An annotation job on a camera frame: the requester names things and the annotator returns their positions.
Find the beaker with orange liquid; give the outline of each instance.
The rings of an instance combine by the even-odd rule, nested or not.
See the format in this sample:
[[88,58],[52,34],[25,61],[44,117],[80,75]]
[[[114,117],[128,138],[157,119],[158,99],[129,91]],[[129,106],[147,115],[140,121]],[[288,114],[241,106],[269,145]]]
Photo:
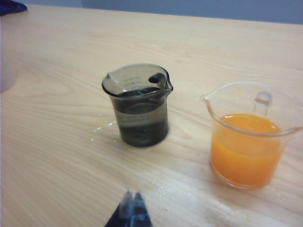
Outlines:
[[227,84],[203,100],[213,118],[213,171],[239,188],[269,183],[287,141],[303,131],[303,104],[275,86],[254,82]]

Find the glass beaker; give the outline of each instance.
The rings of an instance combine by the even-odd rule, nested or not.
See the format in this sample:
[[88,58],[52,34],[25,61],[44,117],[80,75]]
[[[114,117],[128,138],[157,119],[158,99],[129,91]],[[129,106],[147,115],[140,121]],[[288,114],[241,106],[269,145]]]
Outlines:
[[203,96],[213,118],[210,163],[229,185],[266,185],[287,141],[303,130],[303,105],[275,86],[235,82]]
[[168,133],[168,72],[153,64],[135,64],[110,72],[102,81],[112,101],[121,138],[135,147],[162,141]]

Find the beaker rim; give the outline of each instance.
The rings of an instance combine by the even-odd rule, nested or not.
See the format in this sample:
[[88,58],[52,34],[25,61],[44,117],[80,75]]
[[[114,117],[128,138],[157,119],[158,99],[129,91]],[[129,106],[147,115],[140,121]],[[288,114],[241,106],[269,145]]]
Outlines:
[[285,93],[286,95],[292,97],[293,99],[295,99],[300,105],[301,105],[301,108],[303,108],[303,104],[302,102],[297,99],[295,96],[293,96],[292,94],[290,94],[288,91],[284,90],[284,89],[281,89],[280,87],[278,86],[274,86],[274,85],[265,85],[265,84],[262,84],[262,83],[258,83],[258,82],[251,82],[251,81],[238,81],[238,82],[232,82],[232,83],[228,83],[228,84],[225,84],[223,86],[221,86],[220,88],[218,88],[217,90],[209,93],[209,94],[206,94],[204,96],[201,97],[201,99],[203,101],[206,102],[206,107],[207,107],[207,110],[209,112],[209,114],[211,115],[211,117],[217,121],[218,123],[220,123],[221,125],[231,129],[231,130],[234,130],[234,131],[238,131],[240,133],[244,133],[244,134],[247,134],[247,135],[251,135],[251,136],[261,136],[261,137],[279,137],[279,136],[285,136],[285,135],[289,135],[289,134],[293,134],[295,132],[298,132],[300,130],[303,130],[303,126],[299,126],[299,127],[292,127],[290,129],[286,129],[286,130],[282,130],[282,131],[279,131],[279,132],[272,132],[272,133],[266,133],[266,132],[254,132],[254,131],[248,131],[248,130],[244,130],[244,129],[241,129],[241,128],[238,128],[238,127],[235,127],[231,124],[228,124],[227,122],[223,121],[218,115],[216,115],[212,109],[212,106],[211,106],[211,102],[210,100],[208,99],[212,94],[215,94],[217,93],[218,91],[220,91],[221,89],[223,88],[226,88],[228,86],[231,86],[231,85],[252,85],[252,86],[264,86],[264,87],[268,87],[268,88],[271,88],[271,89],[279,89],[281,92]]
[[[141,96],[127,96],[127,97],[123,97],[123,99],[136,99],[136,98],[142,98],[142,97],[146,97],[146,96],[150,96],[150,95],[153,95],[155,93],[159,93],[159,92],[165,92],[167,94],[169,94],[170,92],[172,92],[172,90],[174,89],[173,85],[171,84],[171,81],[170,81],[170,78],[169,78],[169,73],[168,71],[163,68],[162,66],[159,66],[159,65],[156,65],[156,64],[150,64],[150,63],[137,63],[137,64],[130,64],[130,65],[126,65],[126,66],[123,66],[123,67],[120,67],[118,68],[117,70],[113,71],[113,72],[116,72],[116,71],[120,71],[120,70],[123,70],[123,69],[127,69],[127,68],[130,68],[130,67],[137,67],[137,66],[153,66],[153,67],[157,67],[157,68],[160,68],[162,69],[165,74],[166,74],[166,80],[167,80],[167,83],[169,85],[169,88],[168,89],[161,89],[161,90],[156,90],[156,91],[151,91],[151,92],[148,92],[148,93],[145,93]],[[110,96],[112,97],[117,97],[117,98],[121,98],[119,96],[119,94],[114,94],[112,92],[110,92],[104,85],[104,82],[106,80],[106,78],[110,77],[110,73],[107,74],[107,76],[102,80],[102,89]]]

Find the blue wall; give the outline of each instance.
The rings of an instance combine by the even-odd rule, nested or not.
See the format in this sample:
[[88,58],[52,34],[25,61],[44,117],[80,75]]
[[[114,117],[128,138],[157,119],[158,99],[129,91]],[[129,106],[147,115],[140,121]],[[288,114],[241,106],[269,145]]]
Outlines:
[[303,24],[303,0],[20,0],[23,3]]

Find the glass handle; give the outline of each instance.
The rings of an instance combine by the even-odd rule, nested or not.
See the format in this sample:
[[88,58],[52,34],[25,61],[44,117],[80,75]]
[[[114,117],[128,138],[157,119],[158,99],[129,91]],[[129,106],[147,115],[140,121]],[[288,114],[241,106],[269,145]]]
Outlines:
[[262,116],[266,116],[268,108],[271,105],[271,100],[272,98],[270,93],[266,91],[259,92],[254,100],[255,107],[253,112]]

